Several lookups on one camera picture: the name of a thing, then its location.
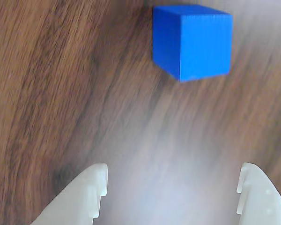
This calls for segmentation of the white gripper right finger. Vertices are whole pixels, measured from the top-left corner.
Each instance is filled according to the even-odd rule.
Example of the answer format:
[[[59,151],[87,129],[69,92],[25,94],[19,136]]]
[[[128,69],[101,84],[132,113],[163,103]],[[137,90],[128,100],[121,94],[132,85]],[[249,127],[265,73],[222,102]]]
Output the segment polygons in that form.
[[[236,192],[240,225],[281,225],[281,195],[257,165],[242,164]]]

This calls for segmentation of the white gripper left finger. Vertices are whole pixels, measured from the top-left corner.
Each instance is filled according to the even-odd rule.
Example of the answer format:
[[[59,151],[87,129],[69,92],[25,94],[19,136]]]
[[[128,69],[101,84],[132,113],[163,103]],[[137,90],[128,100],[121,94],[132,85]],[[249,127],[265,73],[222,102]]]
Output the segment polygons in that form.
[[[93,164],[75,177],[32,222],[33,225],[91,225],[107,195],[108,167]]]

